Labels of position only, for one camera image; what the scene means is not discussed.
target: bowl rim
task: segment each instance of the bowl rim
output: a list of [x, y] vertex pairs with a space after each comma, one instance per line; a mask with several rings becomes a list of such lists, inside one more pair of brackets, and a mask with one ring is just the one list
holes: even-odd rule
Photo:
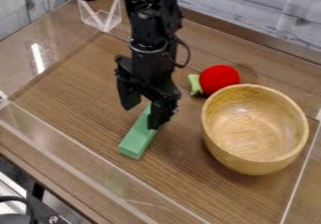
[[[256, 89], [261, 89], [261, 90], [265, 90], [270, 93], [274, 93], [277, 94], [280, 97], [282, 97], [289, 103], [291, 105], [295, 107], [295, 109], [297, 110], [299, 114], [300, 114], [300, 117], [301, 117], [301, 120], [303, 120], [303, 123], [304, 123], [304, 133], [303, 133], [303, 138], [301, 138], [301, 141], [300, 143], [297, 144], [296, 148], [293, 150], [291, 150], [287, 154], [281, 155], [280, 157], [276, 157], [274, 159], [270, 159], [270, 160], [253, 160], [253, 159], [249, 159], [249, 158], [244, 158], [241, 156], [238, 156], [237, 154], [229, 152], [225, 148], [225, 146], [213, 139], [213, 137], [209, 135], [210, 133], [210, 130], [209, 130], [209, 125], [208, 125], [208, 116], [206, 116], [206, 110], [212, 104], [212, 101], [213, 99], [224, 92], [229, 91], [230, 89], [236, 89], [236, 88], [244, 88], [244, 87], [250, 87], [250, 88], [256, 88]], [[236, 84], [236, 85], [230, 85], [225, 88], [222, 88], [221, 90], [218, 90], [216, 93], [213, 93], [209, 97], [209, 99], [206, 100], [206, 103], [204, 105], [204, 108], [202, 108], [202, 116], [201, 116], [201, 119], [202, 119], [202, 126], [204, 126], [204, 129], [206, 131], [206, 135], [209, 136], [210, 140], [214, 142], [214, 144], [225, 151], [228, 152], [232, 156], [234, 157], [238, 157], [238, 158], [242, 158], [244, 160], [248, 160], [248, 161], [252, 161], [252, 162], [257, 162], [257, 163], [273, 163], [273, 162], [277, 162], [277, 161], [281, 161], [281, 160], [285, 160], [288, 159], [289, 157], [295, 157], [304, 149], [305, 147], [305, 144], [308, 142], [308, 138], [309, 138], [309, 122], [308, 122], [308, 118], [307, 118], [307, 115], [303, 111], [303, 109], [300, 108], [299, 104], [292, 100], [291, 97], [288, 97], [282, 92], [264, 86], [264, 85], [258, 85], [258, 84], [246, 84], [246, 83], [242, 83], [242, 84]]]

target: wooden table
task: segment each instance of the wooden table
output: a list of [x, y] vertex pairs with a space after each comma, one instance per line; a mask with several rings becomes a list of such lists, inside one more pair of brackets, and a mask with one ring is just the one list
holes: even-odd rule
[[[99, 0], [93, 5], [99, 8], [110, 2]], [[55, 25], [73, 16], [74, 21], [66, 22], [71, 31], [79, 25], [77, 9], [71, 1], [35, 24], [44, 35], [47, 29], [56, 32], [52, 42], [58, 46], [56, 39], [66, 36], [71, 41], [71, 35], [66, 32], [62, 36]], [[34, 30], [35, 26], [26, 29], [22, 37]], [[8, 111], [0, 112], [8, 122], [0, 126], [2, 155], [97, 223], [278, 223], [309, 146], [277, 174], [249, 177], [225, 169], [202, 143], [205, 99], [190, 97], [188, 75], [228, 63], [241, 72], [242, 82], [282, 91], [311, 117], [312, 144], [319, 126], [313, 118], [321, 106], [320, 66], [185, 21], [180, 36], [192, 46], [193, 58], [190, 67], [174, 73], [184, 93], [181, 112], [135, 161], [117, 148], [149, 103], [143, 100], [129, 112], [119, 105], [114, 56], [130, 54], [123, 41], [129, 33], [127, 20], [111, 32], [121, 38], [97, 33], [10, 97]], [[6, 49], [0, 54], [11, 59], [15, 52]], [[317, 185], [312, 187], [313, 194], [320, 195]], [[317, 215], [319, 210], [313, 210], [307, 218]]]

